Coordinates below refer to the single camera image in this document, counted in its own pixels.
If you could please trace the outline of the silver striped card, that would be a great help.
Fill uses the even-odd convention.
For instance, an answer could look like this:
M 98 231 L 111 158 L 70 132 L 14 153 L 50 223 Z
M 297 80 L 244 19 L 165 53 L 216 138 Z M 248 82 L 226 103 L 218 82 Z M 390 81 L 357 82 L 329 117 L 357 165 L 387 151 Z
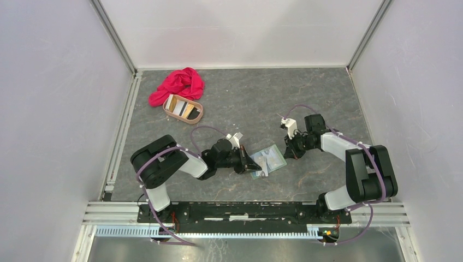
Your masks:
M 284 166 L 284 161 L 281 160 L 279 153 L 273 148 L 265 151 L 265 157 L 270 170 L 276 170 L 281 166 Z

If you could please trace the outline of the pink oval card tray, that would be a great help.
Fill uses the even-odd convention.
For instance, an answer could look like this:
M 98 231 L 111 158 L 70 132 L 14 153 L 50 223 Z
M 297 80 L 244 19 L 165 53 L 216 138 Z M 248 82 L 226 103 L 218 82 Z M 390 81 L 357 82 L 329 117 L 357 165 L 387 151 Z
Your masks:
M 165 113 L 187 124 L 198 123 L 204 114 L 203 106 L 197 102 L 171 94 L 163 104 Z

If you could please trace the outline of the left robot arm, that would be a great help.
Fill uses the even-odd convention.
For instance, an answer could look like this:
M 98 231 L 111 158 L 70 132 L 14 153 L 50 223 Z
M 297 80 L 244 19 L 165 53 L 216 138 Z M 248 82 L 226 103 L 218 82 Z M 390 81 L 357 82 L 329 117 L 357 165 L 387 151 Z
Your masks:
M 197 180 L 207 180 L 218 169 L 233 169 L 236 174 L 262 171 L 240 144 L 241 133 L 226 135 L 200 154 L 182 147 L 171 135 L 165 135 L 135 151 L 130 163 L 136 179 L 145 193 L 151 216 L 158 222 L 171 217 L 171 200 L 166 182 L 176 172 L 189 174 Z

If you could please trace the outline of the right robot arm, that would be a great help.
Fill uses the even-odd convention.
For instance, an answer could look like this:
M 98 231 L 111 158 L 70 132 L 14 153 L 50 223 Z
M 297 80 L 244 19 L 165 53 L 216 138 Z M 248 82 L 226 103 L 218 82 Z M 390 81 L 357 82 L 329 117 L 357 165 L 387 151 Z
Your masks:
M 280 127 L 287 132 L 284 157 L 300 159 L 309 150 L 320 150 L 345 164 L 344 185 L 322 193 L 316 201 L 315 214 L 319 221 L 329 223 L 338 211 L 351 211 L 397 195 L 398 184 L 385 146 L 357 142 L 329 128 L 320 114 L 308 115 L 304 120 L 304 132 L 298 129 L 296 120 L 281 120 Z

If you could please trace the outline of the green card holder wallet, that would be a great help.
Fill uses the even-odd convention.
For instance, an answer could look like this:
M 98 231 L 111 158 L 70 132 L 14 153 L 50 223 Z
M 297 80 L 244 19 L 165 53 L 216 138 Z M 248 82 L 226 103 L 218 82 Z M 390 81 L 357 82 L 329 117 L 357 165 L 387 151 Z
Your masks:
M 262 168 L 261 171 L 251 172 L 251 177 L 254 180 L 260 177 L 268 177 L 269 173 L 287 165 L 286 160 L 275 144 L 254 153 L 251 158 Z

